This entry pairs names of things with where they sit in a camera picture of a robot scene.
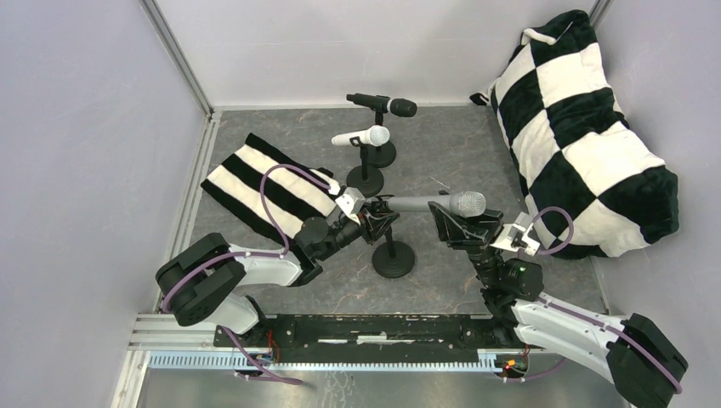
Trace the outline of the black mic stand with clip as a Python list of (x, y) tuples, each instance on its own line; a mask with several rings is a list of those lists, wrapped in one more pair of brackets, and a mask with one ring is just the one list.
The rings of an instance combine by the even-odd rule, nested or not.
[(369, 150), (368, 163), (376, 168), (390, 166), (397, 157), (395, 145), (389, 141), (382, 146)]

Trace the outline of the grey tube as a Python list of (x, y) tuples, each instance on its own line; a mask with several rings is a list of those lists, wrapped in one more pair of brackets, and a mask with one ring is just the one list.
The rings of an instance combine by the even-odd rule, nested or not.
[(429, 204), (434, 203), (451, 214), (464, 218), (480, 216), (487, 208), (485, 196), (475, 191), (444, 195), (391, 196), (384, 201), (391, 211), (414, 213), (429, 212)]

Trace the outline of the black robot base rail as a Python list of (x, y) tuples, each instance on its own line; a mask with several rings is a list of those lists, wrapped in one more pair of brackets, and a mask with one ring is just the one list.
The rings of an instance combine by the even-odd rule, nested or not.
[(238, 336), (282, 363), (470, 363), (479, 350), (522, 350), (514, 330), (475, 314), (279, 314)]

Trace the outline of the black handheld microphone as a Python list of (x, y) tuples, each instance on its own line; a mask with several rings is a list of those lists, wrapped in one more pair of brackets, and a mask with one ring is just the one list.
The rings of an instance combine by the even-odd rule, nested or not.
[(399, 117), (414, 117), (417, 114), (417, 104), (409, 99), (365, 93), (348, 93), (346, 100), (354, 105), (363, 106), (381, 114), (390, 113)]

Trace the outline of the black mic stand ring holder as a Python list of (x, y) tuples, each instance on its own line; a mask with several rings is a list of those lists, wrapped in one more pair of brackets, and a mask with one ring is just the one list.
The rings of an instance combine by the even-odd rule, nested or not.
[(383, 173), (368, 162), (367, 144), (358, 144), (360, 165), (350, 170), (346, 177), (346, 185), (356, 188), (364, 197), (378, 195), (384, 187)]

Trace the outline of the white tube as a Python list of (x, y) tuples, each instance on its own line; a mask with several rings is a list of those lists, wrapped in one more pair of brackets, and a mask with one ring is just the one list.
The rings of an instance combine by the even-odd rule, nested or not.
[(390, 140), (390, 131), (381, 125), (373, 125), (366, 130), (343, 133), (331, 138), (331, 143), (335, 146), (353, 146), (370, 145), (380, 147)]

